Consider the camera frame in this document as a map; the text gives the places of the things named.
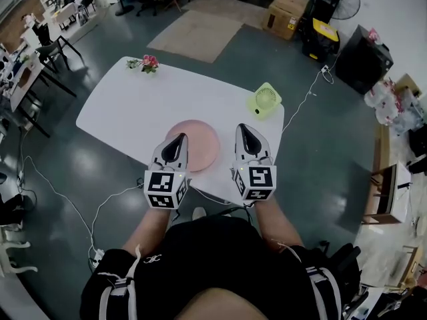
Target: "white shoe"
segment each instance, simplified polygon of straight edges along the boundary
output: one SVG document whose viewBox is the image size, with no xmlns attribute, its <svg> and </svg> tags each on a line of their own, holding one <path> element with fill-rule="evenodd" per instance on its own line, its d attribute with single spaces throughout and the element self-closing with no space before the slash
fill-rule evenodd
<svg viewBox="0 0 427 320">
<path fill-rule="evenodd" d="M 206 210 L 203 207 L 198 206 L 193 210 L 193 217 L 191 219 L 195 221 L 202 217 L 206 217 Z"/>
</svg>

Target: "concrete floor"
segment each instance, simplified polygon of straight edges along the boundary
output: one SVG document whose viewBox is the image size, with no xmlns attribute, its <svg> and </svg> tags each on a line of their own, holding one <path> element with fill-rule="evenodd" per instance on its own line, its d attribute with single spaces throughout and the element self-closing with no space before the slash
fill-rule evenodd
<svg viewBox="0 0 427 320">
<path fill-rule="evenodd" d="M 84 64 L 74 52 L 66 50 L 72 72 L 62 65 L 60 79 L 77 94 L 76 99 L 55 87 L 46 91 L 37 84 L 35 91 L 44 99 L 39 122 L 51 138 L 33 129 L 23 145 L 24 157 L 32 156 L 38 170 L 75 203 L 89 224 L 100 203 L 112 193 L 134 186 L 146 168 L 75 125 L 92 89 L 118 59 L 150 53 L 161 64 L 252 91 L 270 82 L 282 96 L 285 123 L 320 68 L 301 54 L 298 42 L 290 43 L 248 26 L 238 31 L 214 64 L 147 50 L 146 45 L 180 13 L 170 9 L 157 17 L 152 17 L 150 11 L 141 17 L 134 12 L 116 17 L 114 11 L 115 7 L 110 8 L 105 19 L 75 44 Z M 306 247 L 325 239 L 331 242 L 333 253 L 353 242 L 359 229 L 372 168 L 376 120 L 362 96 L 338 79 L 330 85 L 320 77 L 313 92 L 317 97 L 309 97 L 283 134 L 276 160 L 276 197 Z M 18 137 L 18 130 L 12 126 L 0 148 L 0 168 L 10 177 L 1 186 L 3 200 L 16 193 Z M 26 188 L 36 191 L 38 198 L 38 205 L 24 219 L 25 237 L 33 246 L 16 253 L 15 260 L 20 265 L 35 265 L 39 272 L 24 273 L 21 280 L 53 319 L 76 319 L 80 294 L 90 276 L 89 235 L 72 206 L 53 194 L 29 161 L 25 179 Z M 198 205 L 207 207 L 211 214 L 223 209 L 191 190 L 180 208 L 180 220 L 189 219 Z M 104 250 L 121 247 L 146 210 L 139 189 L 111 199 L 95 227 L 97 246 Z"/>
</svg>

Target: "yellow-green fan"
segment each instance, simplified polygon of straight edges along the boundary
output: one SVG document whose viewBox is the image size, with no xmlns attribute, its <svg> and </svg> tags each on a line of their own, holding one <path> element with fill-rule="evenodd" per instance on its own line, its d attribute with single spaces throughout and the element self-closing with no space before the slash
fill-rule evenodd
<svg viewBox="0 0 427 320">
<path fill-rule="evenodd" d="M 257 119 L 265 119 L 282 102 L 279 93 L 269 83 L 264 83 L 248 98 L 246 105 Z"/>
</svg>

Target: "floor mat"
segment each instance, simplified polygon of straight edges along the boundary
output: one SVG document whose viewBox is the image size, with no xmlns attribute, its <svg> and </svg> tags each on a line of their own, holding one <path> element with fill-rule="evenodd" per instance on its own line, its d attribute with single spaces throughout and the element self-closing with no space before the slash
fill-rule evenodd
<svg viewBox="0 0 427 320">
<path fill-rule="evenodd" d="M 147 47 L 213 63 L 242 25 L 231 19 L 188 11 Z"/>
<path fill-rule="evenodd" d="M 239 0 L 193 0 L 183 8 L 225 17 L 257 29 L 262 29 L 262 19 L 266 14 L 265 8 Z"/>
</svg>

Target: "pink plate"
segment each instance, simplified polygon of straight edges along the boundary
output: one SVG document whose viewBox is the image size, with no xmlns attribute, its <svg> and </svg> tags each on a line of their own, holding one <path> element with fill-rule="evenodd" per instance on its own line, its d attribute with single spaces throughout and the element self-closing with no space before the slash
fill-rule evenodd
<svg viewBox="0 0 427 320">
<path fill-rule="evenodd" d="M 215 161 L 220 152 L 220 140 L 214 128 L 203 121 L 186 120 L 174 125 L 166 139 L 179 133 L 188 136 L 187 169 L 190 172 L 201 171 Z"/>
</svg>

